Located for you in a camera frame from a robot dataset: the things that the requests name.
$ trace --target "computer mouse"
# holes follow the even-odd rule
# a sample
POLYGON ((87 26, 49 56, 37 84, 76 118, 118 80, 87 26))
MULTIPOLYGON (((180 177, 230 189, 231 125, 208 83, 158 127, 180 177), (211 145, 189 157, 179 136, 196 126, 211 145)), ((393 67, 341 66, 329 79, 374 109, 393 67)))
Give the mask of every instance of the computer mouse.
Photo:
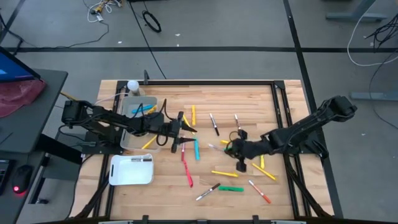
POLYGON ((30 165, 23 165, 17 168, 12 178, 12 190, 15 193, 20 194, 27 190, 32 172, 33 168, 30 165))

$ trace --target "gray floor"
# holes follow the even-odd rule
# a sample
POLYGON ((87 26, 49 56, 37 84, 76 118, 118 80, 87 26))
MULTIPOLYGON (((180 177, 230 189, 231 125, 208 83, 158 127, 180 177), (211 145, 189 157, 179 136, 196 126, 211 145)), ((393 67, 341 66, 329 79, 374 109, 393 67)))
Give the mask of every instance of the gray floor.
MULTIPOLYGON (((355 24, 326 21, 324 16, 326 12, 352 10, 357 3, 290 0, 302 47, 346 47, 355 24)), ((16 4, 13 0, 0 2, 5 19, 10 17, 16 4)), ((141 2, 133 6, 136 12, 144 8, 141 2)), ((169 0, 148 2, 147 6, 164 30, 155 34, 144 27, 151 46, 294 46, 282 1, 169 0)), ((383 12, 392 17, 397 8, 393 0, 377 1, 371 12, 383 12)), ((104 18, 110 26, 109 34, 100 42, 82 47, 146 46, 127 6, 114 8, 112 14, 106 13, 104 18)), ((369 47, 371 41, 364 40, 363 36, 379 26, 361 24, 352 46, 369 47)), ((11 29, 28 42, 43 47, 96 39, 105 31, 105 26, 87 22, 81 0, 29 0, 11 29)), ((16 43, 7 35, 1 45, 14 47, 16 43)), ((386 43, 386 47, 397 45, 396 40, 386 43)), ((383 61, 387 55, 353 54, 353 58, 360 63, 374 63, 383 61)), ((302 78, 297 56, 289 52, 155 52, 155 56, 168 78, 302 78)), ((63 90, 89 101, 95 101, 102 79, 141 78, 143 69, 148 70, 151 78, 162 78, 148 52, 19 53, 18 58, 30 67, 67 71, 69 77, 63 90)), ((376 69, 357 67, 344 53, 304 53, 304 58, 317 105, 334 95, 367 91, 376 69)), ((374 81, 375 91, 396 90, 397 63, 382 67, 374 81)), ((63 102, 64 98, 60 98, 57 104, 61 106, 63 102)), ((352 120, 344 124, 331 123, 324 128, 344 216, 398 222, 395 210, 398 202, 395 191, 398 185, 397 130, 376 117, 370 102, 354 103, 358 112, 352 120)), ((398 124, 396 103, 375 103, 374 106, 382 117, 398 124)), ((61 109, 54 108, 45 134, 55 136, 61 125, 60 116, 61 109)), ((51 204, 26 207, 19 223, 65 217, 72 202, 73 183, 53 181, 47 182, 45 187, 48 191, 44 194, 50 197, 51 204), (56 193, 51 191, 54 188, 57 188, 56 193)))

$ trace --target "keyboard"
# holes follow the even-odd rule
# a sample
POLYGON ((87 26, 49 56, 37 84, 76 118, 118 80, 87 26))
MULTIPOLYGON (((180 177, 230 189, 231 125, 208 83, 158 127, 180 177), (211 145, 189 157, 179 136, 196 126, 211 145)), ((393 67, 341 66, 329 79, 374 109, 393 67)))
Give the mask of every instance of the keyboard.
POLYGON ((8 176, 11 170, 12 161, 8 159, 0 159, 0 195, 4 192, 8 176))

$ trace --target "green marker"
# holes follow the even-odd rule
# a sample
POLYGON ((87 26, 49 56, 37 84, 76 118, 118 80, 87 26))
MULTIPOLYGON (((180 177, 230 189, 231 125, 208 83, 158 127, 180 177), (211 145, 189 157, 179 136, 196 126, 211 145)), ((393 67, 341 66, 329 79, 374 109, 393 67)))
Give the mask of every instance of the green marker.
POLYGON ((218 190, 229 190, 229 191, 243 192, 243 187, 219 186, 218 190))

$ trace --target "desk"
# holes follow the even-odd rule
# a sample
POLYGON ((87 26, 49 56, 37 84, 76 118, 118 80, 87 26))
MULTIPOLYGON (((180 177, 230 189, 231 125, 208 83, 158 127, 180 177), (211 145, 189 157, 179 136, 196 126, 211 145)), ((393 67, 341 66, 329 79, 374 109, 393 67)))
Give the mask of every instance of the desk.
MULTIPOLYGON (((220 139, 228 139, 231 131, 236 130, 234 114, 249 139, 257 140, 260 134, 278 128, 275 118, 274 102, 271 88, 264 85, 167 85, 170 80, 150 81, 161 85, 142 86, 148 96, 156 96, 158 108, 163 99, 167 98, 167 113, 174 117, 182 110, 188 120, 191 120, 191 105, 196 105, 197 125, 201 160, 196 161, 193 144, 188 143, 185 158, 193 178, 193 188, 188 186, 183 164, 180 161, 180 150, 176 154, 166 147, 154 156, 154 181, 149 185, 116 186, 114 188, 111 219, 140 220, 143 215, 149 215, 150 220, 250 220, 253 215, 260 219, 291 219, 292 207, 287 186, 287 174, 282 155, 265 156, 265 170, 274 174, 274 182, 264 174, 254 169, 251 162, 259 163, 259 158, 246 160, 248 171, 239 173, 239 177, 225 177, 210 173, 211 170, 234 172, 236 159, 222 152, 208 148, 208 143, 219 146, 220 139), (213 113, 216 119, 220 137, 215 134, 209 118, 213 113), (262 197, 249 185, 248 179, 262 189, 272 200, 267 204, 262 197), (214 191, 200 201, 195 201, 212 185, 220 182, 222 185, 244 187, 244 192, 214 191)), ((300 80, 285 80, 287 99, 293 122, 308 115, 308 108, 300 80)), ((114 95, 116 80, 103 80, 99 88, 98 99, 114 95)), ((281 93, 278 91, 279 104, 282 104, 281 93)), ((101 104, 111 109, 113 101, 101 104)), ((284 126, 286 119, 282 116, 284 126)), ((125 151, 125 155, 141 154, 125 151)), ((81 168, 76 186, 75 203, 72 216, 76 215, 89 201, 98 185, 100 175, 101 155, 93 156, 81 168)), ((320 159, 313 154, 302 154, 302 169, 307 188, 318 203, 330 214, 333 214, 328 187, 320 159)), ((300 214, 303 214, 303 203, 298 190, 297 200, 300 214)), ((100 215, 104 214, 104 204, 107 193, 101 201, 100 215)))
POLYGON ((0 126, 6 131, 13 132, 0 145, 0 158, 15 161, 4 193, 0 195, 1 223, 16 222, 23 208, 29 192, 16 195, 11 188, 11 179, 17 167, 28 163, 34 168, 28 189, 32 187, 45 154, 44 151, 35 150, 35 147, 68 76, 67 72, 61 71, 36 70, 36 72, 47 83, 43 92, 32 104, 21 107, 5 118, 0 118, 0 126), (32 151, 29 160, 27 154, 10 152, 17 148, 32 151))

